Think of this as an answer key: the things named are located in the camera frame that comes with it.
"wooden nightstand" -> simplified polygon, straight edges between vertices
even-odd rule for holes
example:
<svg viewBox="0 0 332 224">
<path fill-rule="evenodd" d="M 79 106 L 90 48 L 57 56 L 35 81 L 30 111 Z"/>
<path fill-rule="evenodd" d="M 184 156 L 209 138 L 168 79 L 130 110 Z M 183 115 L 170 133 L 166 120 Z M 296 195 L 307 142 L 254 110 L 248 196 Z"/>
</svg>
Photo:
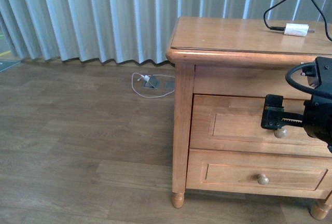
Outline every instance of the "wooden nightstand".
<svg viewBox="0 0 332 224">
<path fill-rule="evenodd" d="M 271 22 L 283 26 L 284 22 Z M 264 97 L 283 95 L 286 111 L 303 113 L 310 95 L 287 84 L 286 72 L 317 56 L 332 57 L 324 24 L 315 33 L 285 36 L 263 20 L 181 17 L 167 58 L 175 63 L 173 206 L 185 189 L 321 199 L 332 207 L 332 154 L 327 144 L 288 127 L 276 138 L 260 127 Z M 294 75 L 307 85 L 306 77 Z"/>
</svg>

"charger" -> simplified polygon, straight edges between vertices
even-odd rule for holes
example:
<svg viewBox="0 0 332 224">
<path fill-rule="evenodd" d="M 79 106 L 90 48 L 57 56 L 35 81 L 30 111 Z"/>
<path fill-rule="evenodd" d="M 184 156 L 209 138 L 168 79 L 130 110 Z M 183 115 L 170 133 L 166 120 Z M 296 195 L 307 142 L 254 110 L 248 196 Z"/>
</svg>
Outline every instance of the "charger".
<svg viewBox="0 0 332 224">
<path fill-rule="evenodd" d="M 305 37 L 308 33 L 314 32 L 315 30 L 310 29 L 307 24 L 288 23 L 286 24 L 284 35 Z"/>
</svg>

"wooden floor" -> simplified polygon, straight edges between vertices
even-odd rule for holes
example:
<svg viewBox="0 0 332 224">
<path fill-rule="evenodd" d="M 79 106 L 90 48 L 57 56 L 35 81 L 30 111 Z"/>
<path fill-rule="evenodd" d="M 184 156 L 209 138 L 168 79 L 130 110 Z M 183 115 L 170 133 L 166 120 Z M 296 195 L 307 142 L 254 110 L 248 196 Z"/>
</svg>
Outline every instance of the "wooden floor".
<svg viewBox="0 0 332 224">
<path fill-rule="evenodd" d="M 136 95 L 133 72 L 174 75 L 32 62 L 0 73 L 1 224 L 319 223 L 310 199 L 192 190 L 174 209 L 174 95 Z"/>
</svg>

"wooden knob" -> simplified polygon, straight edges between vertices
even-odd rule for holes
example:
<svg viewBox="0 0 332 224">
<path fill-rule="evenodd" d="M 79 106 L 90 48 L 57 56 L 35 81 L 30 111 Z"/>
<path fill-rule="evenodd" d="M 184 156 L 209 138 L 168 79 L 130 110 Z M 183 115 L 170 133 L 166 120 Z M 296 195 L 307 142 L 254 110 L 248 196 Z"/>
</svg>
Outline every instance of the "wooden knob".
<svg viewBox="0 0 332 224">
<path fill-rule="evenodd" d="M 280 128 L 280 129 L 274 131 L 274 136 L 277 137 L 277 138 L 283 138 L 286 135 L 287 135 L 287 130 L 286 129 Z"/>
<path fill-rule="evenodd" d="M 269 179 L 266 177 L 265 174 L 259 174 L 257 178 L 260 185 L 266 185 L 269 183 Z"/>
</svg>

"curtain fold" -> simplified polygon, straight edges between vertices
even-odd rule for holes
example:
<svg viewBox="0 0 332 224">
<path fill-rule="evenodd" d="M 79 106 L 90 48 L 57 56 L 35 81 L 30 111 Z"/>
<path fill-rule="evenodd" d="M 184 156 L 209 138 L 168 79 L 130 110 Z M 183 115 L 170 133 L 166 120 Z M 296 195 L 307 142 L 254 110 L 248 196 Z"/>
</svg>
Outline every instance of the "curtain fold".
<svg viewBox="0 0 332 224">
<path fill-rule="evenodd" d="M 280 0 L 0 0 L 0 25 L 20 58 L 165 61 L 179 16 L 256 18 Z M 331 0 L 316 0 L 330 12 Z M 318 21 L 308 0 L 292 0 L 269 19 Z"/>
</svg>

